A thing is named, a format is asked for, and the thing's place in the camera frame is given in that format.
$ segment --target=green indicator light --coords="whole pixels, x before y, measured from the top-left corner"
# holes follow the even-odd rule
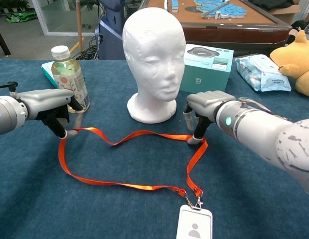
[[[232,123],[232,118],[231,117],[226,118],[225,123],[226,125],[230,125]]]

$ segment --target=bottle label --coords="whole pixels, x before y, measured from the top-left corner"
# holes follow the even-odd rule
[[[53,75],[53,77],[59,89],[67,89],[74,92],[76,101],[84,110],[89,107],[90,99],[81,69],[71,76]]]

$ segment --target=white bottle cap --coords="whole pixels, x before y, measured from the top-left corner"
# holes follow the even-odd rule
[[[51,55],[56,60],[63,60],[70,57],[70,51],[67,46],[55,46],[51,49]]]

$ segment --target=mannequin base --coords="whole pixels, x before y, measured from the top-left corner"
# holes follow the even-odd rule
[[[127,108],[130,116],[141,123],[161,123],[170,119],[176,111],[176,101],[165,102],[167,103],[163,108],[152,111],[151,109],[140,109],[136,103],[135,93],[127,103]]]

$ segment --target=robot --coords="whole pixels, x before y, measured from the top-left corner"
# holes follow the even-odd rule
[[[125,60],[122,32],[125,24],[125,0],[99,0],[105,15],[95,29],[99,60]]]
[[[41,120],[60,139],[77,134],[75,130],[64,128],[69,123],[67,105],[76,111],[83,110],[72,90],[47,89],[18,94],[17,86],[17,82],[0,85],[10,91],[10,96],[0,96],[0,135],[22,127],[26,120]]]
[[[80,111],[71,90],[16,92],[16,82],[8,82],[10,96],[0,96],[0,135],[24,125],[26,120],[41,120],[59,138],[76,135],[67,131],[67,105]],[[251,107],[258,105],[262,110]],[[259,155],[266,162],[287,171],[309,193],[309,119],[293,123],[273,115],[265,106],[249,98],[238,98],[222,91],[201,92],[187,97],[183,111],[189,130],[191,112],[198,124],[189,144],[201,142],[210,124],[218,127]]]
[[[199,143],[209,125],[215,122],[266,162],[287,171],[309,193],[309,119],[293,123],[275,116],[252,99],[236,99],[222,91],[187,97],[183,114],[189,130],[193,130],[192,110],[198,124],[188,144]]]

